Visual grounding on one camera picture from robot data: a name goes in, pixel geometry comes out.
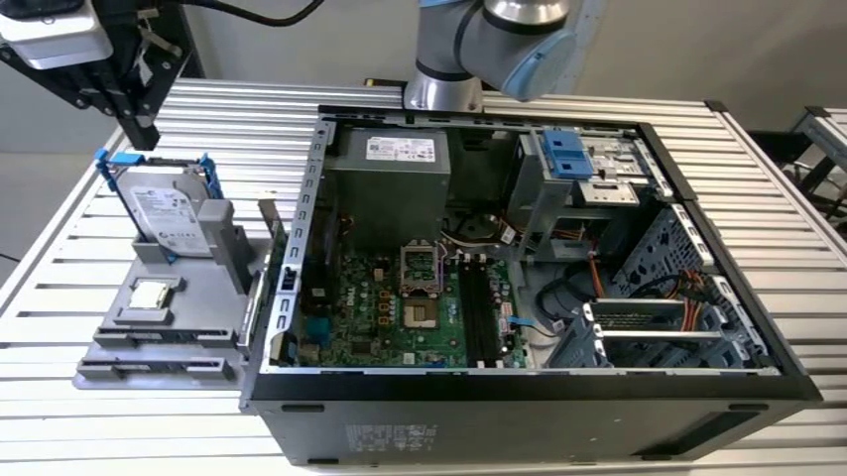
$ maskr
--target black cable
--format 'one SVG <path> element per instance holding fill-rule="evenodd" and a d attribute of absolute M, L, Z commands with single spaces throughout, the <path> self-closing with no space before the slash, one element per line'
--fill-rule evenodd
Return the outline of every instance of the black cable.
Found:
<path fill-rule="evenodd" d="M 679 280 L 679 275 L 667 275 L 667 276 L 663 276 L 662 278 L 657 278 L 655 280 L 645 283 L 643 285 L 638 287 L 638 289 L 633 293 L 630 293 L 630 297 L 638 298 L 639 295 L 645 293 L 646 291 L 650 291 L 653 287 L 671 280 Z"/>
<path fill-rule="evenodd" d="M 287 18 L 270 18 L 259 13 L 255 13 L 244 8 L 236 7 L 230 3 L 220 2 L 218 0 L 160 0 L 163 3 L 180 3 L 183 5 L 192 5 L 195 7 L 208 8 L 211 10 L 218 10 L 219 12 L 224 12 L 230 15 L 235 15 L 239 18 L 244 18 L 255 23 L 266 25 L 267 27 L 290 27 L 296 25 L 306 17 L 308 17 L 312 12 L 318 9 L 323 0 L 312 0 L 312 3 L 306 5 L 306 8 L 300 10 L 298 13 L 291 15 Z"/>
<path fill-rule="evenodd" d="M 6 253 L 0 253 L 0 258 L 4 258 L 10 261 L 14 261 L 15 263 L 20 263 L 22 260 L 20 258 L 15 258 L 14 256 L 7 255 Z"/>
<path fill-rule="evenodd" d="M 538 328 L 535 325 L 522 325 L 520 326 L 523 329 L 532 329 L 535 330 L 539 334 L 542 334 L 544 337 L 548 337 L 551 339 L 558 338 L 558 335 L 550 334 L 547 332 L 544 332 L 540 328 Z"/>

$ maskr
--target power cable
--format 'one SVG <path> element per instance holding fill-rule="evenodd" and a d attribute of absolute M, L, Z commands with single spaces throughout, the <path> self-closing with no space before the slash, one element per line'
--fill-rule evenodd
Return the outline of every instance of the power cable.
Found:
<path fill-rule="evenodd" d="M 270 18 L 259 13 L 255 13 L 244 8 L 236 7 L 230 3 L 220 2 L 218 0 L 160 0 L 162 3 L 179 3 L 183 5 L 191 5 L 195 7 L 208 8 L 210 10 L 218 10 L 219 12 L 227 13 L 228 15 L 235 15 L 239 18 L 250 20 L 251 22 L 259 23 L 260 25 L 266 25 L 267 27 L 291 27 L 296 25 L 306 17 L 308 17 L 312 12 L 318 9 L 324 0 L 312 0 L 312 3 L 306 5 L 303 10 L 286 18 Z"/>

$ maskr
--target orange wire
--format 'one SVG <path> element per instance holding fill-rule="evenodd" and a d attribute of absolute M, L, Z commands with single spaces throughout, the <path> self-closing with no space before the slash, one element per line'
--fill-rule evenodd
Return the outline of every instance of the orange wire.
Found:
<path fill-rule="evenodd" d="M 689 322 L 689 330 L 694 331 L 698 327 L 698 316 L 701 315 L 701 309 L 703 308 L 703 303 L 698 302 L 698 306 L 691 312 L 691 322 Z"/>
<path fill-rule="evenodd" d="M 689 328 L 689 298 L 683 297 L 683 325 L 681 330 L 685 332 Z"/>
<path fill-rule="evenodd" d="M 594 283 L 594 293 L 598 298 L 603 298 L 603 285 L 599 282 L 599 276 L 597 274 L 597 264 L 594 263 L 594 255 L 589 256 L 589 265 L 593 269 L 593 283 Z"/>

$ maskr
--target hard drive label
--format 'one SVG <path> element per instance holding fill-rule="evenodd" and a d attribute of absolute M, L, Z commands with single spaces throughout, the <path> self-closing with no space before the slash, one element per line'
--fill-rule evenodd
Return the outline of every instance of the hard drive label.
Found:
<path fill-rule="evenodd" d="M 210 253 L 191 199 L 174 188 L 135 186 L 132 196 L 156 241 L 178 255 Z"/>

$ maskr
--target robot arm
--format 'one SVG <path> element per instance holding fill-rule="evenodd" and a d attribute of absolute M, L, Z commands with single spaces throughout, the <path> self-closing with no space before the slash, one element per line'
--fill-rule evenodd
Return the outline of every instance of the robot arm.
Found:
<path fill-rule="evenodd" d="M 272 27 L 304 20 L 267 18 L 218 0 L 0 0 L 0 60 L 79 109 L 116 118 L 132 146 L 159 142 L 154 118 L 192 54 L 160 22 L 180 4 L 219 10 Z M 418 72 L 408 108 L 482 110 L 480 79 L 519 100 L 548 92 L 562 76 L 574 35 L 570 0 L 419 0 Z"/>
<path fill-rule="evenodd" d="M 479 112 L 482 83 L 528 101 L 562 77 L 577 45 L 570 0 L 419 0 L 410 109 Z"/>

